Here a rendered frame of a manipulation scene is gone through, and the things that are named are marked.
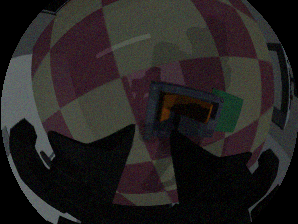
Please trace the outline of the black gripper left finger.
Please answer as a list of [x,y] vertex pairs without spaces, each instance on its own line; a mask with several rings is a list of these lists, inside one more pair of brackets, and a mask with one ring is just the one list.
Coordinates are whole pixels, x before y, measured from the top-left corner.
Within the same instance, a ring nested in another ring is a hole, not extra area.
[[104,139],[88,144],[55,131],[48,132],[48,140],[55,155],[76,167],[86,169],[105,197],[104,201],[112,204],[133,144],[134,133],[136,124],[130,124]]

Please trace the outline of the orange l-shaped part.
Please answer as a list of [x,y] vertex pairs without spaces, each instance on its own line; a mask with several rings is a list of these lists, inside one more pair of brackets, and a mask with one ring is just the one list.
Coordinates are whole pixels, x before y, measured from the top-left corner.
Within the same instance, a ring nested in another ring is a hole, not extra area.
[[206,124],[209,121],[212,108],[213,104],[208,103],[208,101],[185,95],[176,95],[176,93],[160,92],[156,120],[164,121],[169,119],[169,113],[173,111]]

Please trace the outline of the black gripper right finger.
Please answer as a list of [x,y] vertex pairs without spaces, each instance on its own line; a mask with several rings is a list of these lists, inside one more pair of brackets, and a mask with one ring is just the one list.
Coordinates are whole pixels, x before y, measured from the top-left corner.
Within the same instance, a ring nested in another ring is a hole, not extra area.
[[221,173],[249,163],[253,155],[251,152],[245,152],[216,157],[174,129],[170,133],[169,147],[173,157],[173,171],[176,173],[174,177],[180,208],[193,206],[193,200],[205,192]]

